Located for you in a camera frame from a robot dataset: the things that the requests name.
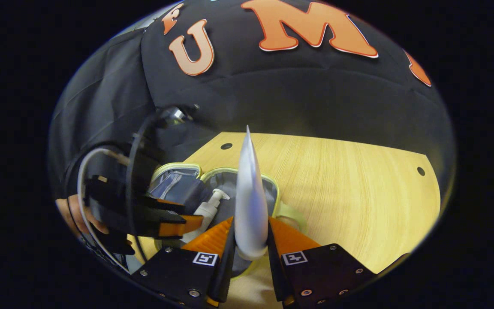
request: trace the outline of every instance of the black cloth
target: black cloth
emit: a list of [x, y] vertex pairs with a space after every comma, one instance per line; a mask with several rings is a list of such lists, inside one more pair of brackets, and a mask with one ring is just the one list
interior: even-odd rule
[[[133, 31], [108, 41], [63, 91], [49, 129], [48, 168], [55, 199], [66, 197], [65, 172], [81, 149], [107, 139], [130, 141], [142, 119], [155, 112], [140, 55], [142, 34]], [[109, 163], [116, 168], [105, 170], [105, 175], [118, 176], [121, 169], [115, 160], [101, 158], [90, 167]]]
[[[186, 0], [166, 35], [157, 20], [145, 30], [111, 39], [81, 66], [64, 90], [51, 125], [49, 172], [55, 197], [63, 197], [58, 187], [80, 149], [103, 139], [128, 140], [155, 107], [197, 104], [197, 119], [215, 129], [177, 126], [164, 133], [158, 146], [167, 143], [175, 161], [187, 158], [218, 131], [243, 132], [248, 124], [255, 133], [342, 139], [423, 153], [443, 201], [456, 163], [451, 121], [436, 86], [413, 76], [400, 46], [350, 16], [378, 58], [333, 49], [329, 28], [322, 45], [314, 48], [286, 26], [298, 47], [262, 51], [259, 20], [241, 8], [242, 2]], [[304, 12], [309, 4], [287, 3]], [[201, 18], [208, 21], [214, 63], [207, 72], [188, 76], [169, 44], [184, 35], [190, 59], [198, 59], [196, 42], [186, 32]]]

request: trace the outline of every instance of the white plastic bottle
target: white plastic bottle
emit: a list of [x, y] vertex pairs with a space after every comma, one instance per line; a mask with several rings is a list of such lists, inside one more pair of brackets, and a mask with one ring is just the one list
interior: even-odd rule
[[200, 226], [197, 230], [182, 235], [182, 241], [188, 243], [207, 230], [207, 227], [211, 224], [212, 219], [214, 219], [214, 216], [216, 215], [218, 205], [220, 205], [220, 200], [222, 198], [225, 198], [226, 200], [230, 199], [224, 191], [216, 188], [213, 190], [213, 195], [208, 202], [202, 202], [201, 205], [199, 205], [194, 215], [203, 216], [202, 226]]

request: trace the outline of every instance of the orange pad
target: orange pad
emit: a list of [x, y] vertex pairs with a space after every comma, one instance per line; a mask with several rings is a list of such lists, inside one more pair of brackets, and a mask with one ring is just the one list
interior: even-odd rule
[[199, 235], [188, 244], [182, 246], [182, 249], [206, 252], [208, 254], [218, 254], [218, 256], [222, 258], [224, 246], [226, 245], [226, 238], [228, 236], [228, 231], [230, 231], [233, 218], [234, 217], [229, 217], [227, 220], [211, 227], [202, 233], [202, 235]]
[[290, 252], [321, 247], [320, 244], [300, 233], [294, 227], [272, 217], [268, 219], [270, 220], [270, 226], [272, 227], [272, 233], [274, 234], [274, 240], [276, 241], [276, 247], [280, 257], [282, 254], [288, 254]]
[[209, 303], [210, 305], [212, 305], [214, 307], [218, 307], [218, 302], [213, 300], [211, 297], [207, 297], [207, 303]]
[[181, 215], [181, 217], [186, 223], [160, 223], [159, 236], [182, 236], [202, 226], [202, 215]]

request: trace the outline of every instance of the orange letter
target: orange letter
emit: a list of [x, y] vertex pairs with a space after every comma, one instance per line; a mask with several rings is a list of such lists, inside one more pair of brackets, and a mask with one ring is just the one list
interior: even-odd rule
[[404, 51], [405, 55], [407, 55], [407, 58], [409, 58], [409, 69], [411, 70], [411, 73], [418, 78], [421, 82], [426, 84], [426, 86], [431, 87], [432, 83], [430, 82], [430, 79], [428, 76], [426, 76], [426, 73], [422, 69], [422, 67], [411, 57], [410, 54], [407, 53], [407, 51]]
[[175, 26], [177, 21], [175, 18], [178, 17], [178, 14], [180, 14], [180, 11], [178, 10], [179, 8], [182, 8], [184, 3], [179, 4], [178, 6], [175, 6], [172, 10], [170, 10], [165, 17], [161, 21], [163, 21], [163, 26], [165, 29], [163, 29], [163, 35], [166, 35], [171, 28]]
[[348, 14], [332, 6], [310, 2], [308, 12], [303, 12], [280, 0], [251, 0], [243, 2], [241, 7], [253, 10], [259, 18], [264, 33], [259, 47], [263, 51], [282, 51], [298, 46], [298, 40], [285, 32], [283, 24], [286, 24], [313, 47], [321, 45], [329, 26], [333, 31], [333, 38], [329, 43], [335, 49], [370, 58], [379, 56]]
[[198, 43], [200, 56], [197, 61], [192, 61], [184, 49], [184, 35], [181, 35], [174, 39], [169, 45], [169, 50], [175, 55], [178, 66], [182, 69], [182, 72], [189, 76], [198, 76], [199, 74], [208, 70], [214, 60], [214, 50], [205, 31], [206, 19], [202, 19], [193, 24], [187, 34], [193, 35], [196, 43]]

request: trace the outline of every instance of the letter m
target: letter m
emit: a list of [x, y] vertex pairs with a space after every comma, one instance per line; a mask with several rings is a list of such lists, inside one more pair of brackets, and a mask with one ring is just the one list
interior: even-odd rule
[[303, 12], [280, 0], [250, 0], [243, 2], [241, 7], [252, 10], [259, 18], [264, 33], [259, 47], [263, 51], [282, 51], [298, 46], [298, 40], [287, 35], [283, 26], [286, 24], [312, 47], [320, 47], [329, 26], [333, 31], [329, 43], [335, 49], [369, 58], [379, 55], [348, 14], [333, 6], [310, 2], [308, 12]]

